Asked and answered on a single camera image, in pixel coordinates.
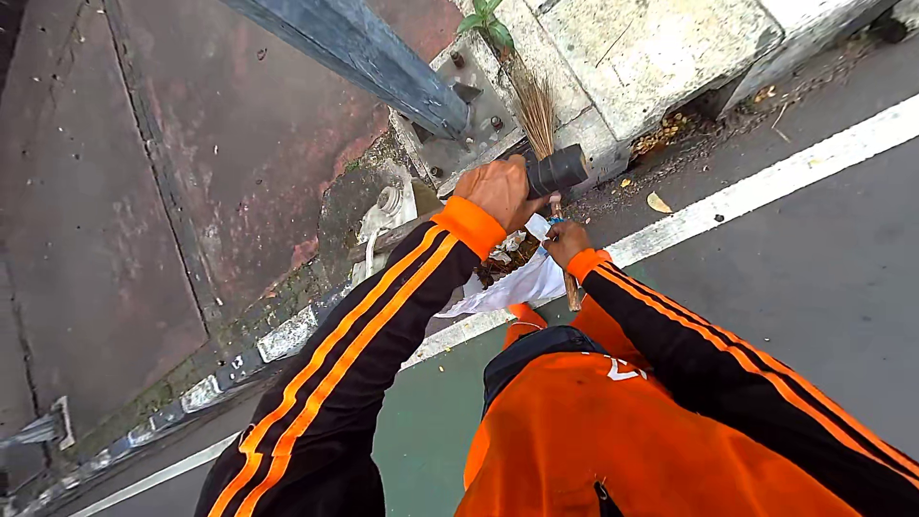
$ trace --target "black sleeve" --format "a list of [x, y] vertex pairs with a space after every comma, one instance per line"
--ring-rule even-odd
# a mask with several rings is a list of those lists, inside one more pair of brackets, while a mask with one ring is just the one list
[[310, 337], [211, 469], [199, 517], [380, 515], [370, 459], [383, 392], [479, 256], [425, 223]]
[[863, 514], [919, 514], [912, 458], [784, 363], [604, 258], [583, 277], [584, 290], [619, 322], [676, 403], [787, 457]]

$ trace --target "broom bristles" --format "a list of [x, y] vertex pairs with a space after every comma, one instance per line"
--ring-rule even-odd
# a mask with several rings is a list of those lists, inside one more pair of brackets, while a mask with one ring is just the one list
[[520, 97], [516, 103], [517, 117], [527, 132], [536, 158], [541, 160], [555, 150], [555, 103], [552, 101], [551, 84], [546, 77], [534, 77], [523, 66], [516, 67], [511, 78]]

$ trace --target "hand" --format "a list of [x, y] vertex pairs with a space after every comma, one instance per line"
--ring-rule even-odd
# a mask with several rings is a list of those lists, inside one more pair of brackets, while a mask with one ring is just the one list
[[529, 183], [526, 161], [521, 155], [512, 155], [507, 161], [495, 160], [463, 174], [453, 193], [475, 203], [508, 234], [523, 228], [549, 199], [527, 201]]
[[546, 251], [555, 259], [555, 263], [568, 269], [568, 263], [575, 255], [590, 247], [587, 230], [574, 221], [563, 221], [552, 225], [546, 233], [549, 239], [542, 243]]

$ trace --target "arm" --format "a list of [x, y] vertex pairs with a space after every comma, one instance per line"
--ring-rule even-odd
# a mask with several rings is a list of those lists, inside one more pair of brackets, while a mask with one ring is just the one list
[[383, 393], [430, 317], [538, 206], [526, 201], [522, 158], [472, 171], [456, 192], [280, 373], [252, 424], [211, 469], [197, 516], [383, 514], [370, 460]]
[[919, 508], [919, 465], [784, 363], [626, 275], [583, 227], [547, 245], [654, 368], [674, 401], [785, 456], [863, 513]]

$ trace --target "black and orange jacket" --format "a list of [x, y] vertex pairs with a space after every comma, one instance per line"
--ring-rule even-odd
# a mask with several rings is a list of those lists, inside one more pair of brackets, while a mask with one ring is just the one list
[[[408, 235], [264, 394], [196, 515], [385, 515], [383, 393], [504, 237], [457, 197]], [[919, 515], [919, 465], [788, 366], [602, 253], [569, 270], [652, 374], [603, 350], [533, 357], [491, 400], [458, 515]]]

